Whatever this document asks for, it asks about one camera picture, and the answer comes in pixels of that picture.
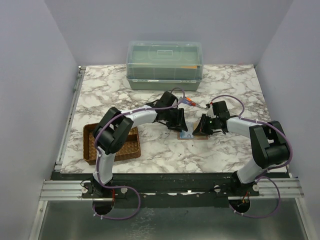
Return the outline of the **tan leather card holder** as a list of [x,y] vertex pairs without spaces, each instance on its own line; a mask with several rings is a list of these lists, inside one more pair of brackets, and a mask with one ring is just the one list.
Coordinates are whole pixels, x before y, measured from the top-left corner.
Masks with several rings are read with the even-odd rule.
[[182,131],[177,133],[178,140],[208,140],[207,135],[194,135],[193,131],[198,126],[198,122],[187,122],[187,131]]

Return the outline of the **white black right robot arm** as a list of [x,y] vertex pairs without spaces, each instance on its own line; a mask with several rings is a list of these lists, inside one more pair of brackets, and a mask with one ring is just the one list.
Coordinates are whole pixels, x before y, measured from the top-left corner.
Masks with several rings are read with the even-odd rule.
[[248,190],[248,184],[269,170],[285,166],[292,159],[292,146],[278,121],[253,121],[231,115],[225,101],[212,102],[207,106],[208,112],[202,114],[192,133],[194,136],[222,132],[250,139],[252,159],[231,177],[230,191],[234,195],[243,195]]

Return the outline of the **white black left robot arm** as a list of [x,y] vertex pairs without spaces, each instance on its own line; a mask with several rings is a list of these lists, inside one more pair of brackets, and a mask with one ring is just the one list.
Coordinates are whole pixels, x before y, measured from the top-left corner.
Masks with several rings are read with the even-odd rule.
[[111,191],[116,153],[123,147],[131,129],[152,123],[165,125],[169,130],[187,131],[184,109],[179,105],[183,98],[165,91],[160,99],[146,103],[140,108],[119,110],[110,108],[93,131],[96,164],[93,178],[97,181],[93,191],[101,198]]

